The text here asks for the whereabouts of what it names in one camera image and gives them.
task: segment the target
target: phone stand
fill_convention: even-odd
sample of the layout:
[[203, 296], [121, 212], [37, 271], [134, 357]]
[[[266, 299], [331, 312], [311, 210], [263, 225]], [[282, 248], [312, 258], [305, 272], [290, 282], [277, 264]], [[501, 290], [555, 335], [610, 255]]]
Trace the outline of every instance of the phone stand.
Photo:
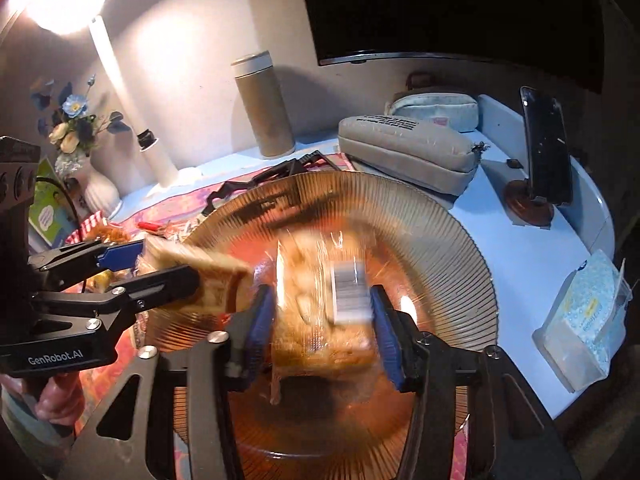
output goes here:
[[527, 180], [511, 180], [504, 187], [507, 206], [527, 224], [549, 227], [554, 217], [554, 207], [549, 202], [537, 202], [529, 195]]

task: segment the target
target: white flower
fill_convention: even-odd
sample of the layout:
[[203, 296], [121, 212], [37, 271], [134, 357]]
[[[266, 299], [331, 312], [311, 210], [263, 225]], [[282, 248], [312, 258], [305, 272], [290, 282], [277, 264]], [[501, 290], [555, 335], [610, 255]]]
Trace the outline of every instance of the white flower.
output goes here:
[[49, 134], [49, 141], [52, 144], [55, 144], [66, 135], [66, 132], [68, 131], [68, 129], [69, 129], [68, 123], [60, 123], [58, 126], [53, 128], [53, 130]]
[[66, 134], [66, 137], [62, 139], [60, 143], [60, 150], [65, 153], [73, 153], [78, 146], [78, 135], [75, 132]]
[[76, 150], [73, 153], [60, 153], [56, 159], [56, 173], [62, 178], [71, 176], [76, 171], [84, 166], [88, 157], [82, 153], [81, 150]]

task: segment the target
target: cylindrical container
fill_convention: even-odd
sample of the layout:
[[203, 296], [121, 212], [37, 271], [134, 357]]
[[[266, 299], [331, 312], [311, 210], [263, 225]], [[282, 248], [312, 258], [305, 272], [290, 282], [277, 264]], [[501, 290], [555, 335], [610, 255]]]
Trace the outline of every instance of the cylindrical container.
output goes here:
[[140, 153], [145, 157], [146, 163], [151, 168], [158, 184], [162, 187], [171, 186], [178, 180], [178, 170], [169, 155], [166, 154], [160, 139], [156, 139], [151, 130], [145, 130], [138, 134]]
[[269, 51], [243, 57], [231, 66], [262, 156], [292, 153], [296, 143]]

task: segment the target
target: tissue package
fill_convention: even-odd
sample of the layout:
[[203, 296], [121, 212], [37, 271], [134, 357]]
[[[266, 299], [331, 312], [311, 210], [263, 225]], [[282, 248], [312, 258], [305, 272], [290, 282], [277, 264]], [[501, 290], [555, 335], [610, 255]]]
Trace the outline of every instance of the tissue package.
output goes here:
[[601, 250], [565, 280], [533, 339], [570, 392], [609, 374], [610, 360], [625, 337], [630, 298], [626, 281]]

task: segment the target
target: black screen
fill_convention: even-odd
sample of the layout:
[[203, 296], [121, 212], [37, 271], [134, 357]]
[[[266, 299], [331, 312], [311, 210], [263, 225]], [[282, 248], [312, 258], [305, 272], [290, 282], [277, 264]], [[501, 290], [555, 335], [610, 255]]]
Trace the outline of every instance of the black screen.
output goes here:
[[305, 1], [319, 64], [353, 56], [465, 56], [602, 88], [599, 0]]
[[572, 200], [571, 162], [566, 146], [562, 107], [533, 88], [520, 89], [529, 151], [529, 192], [552, 204]]

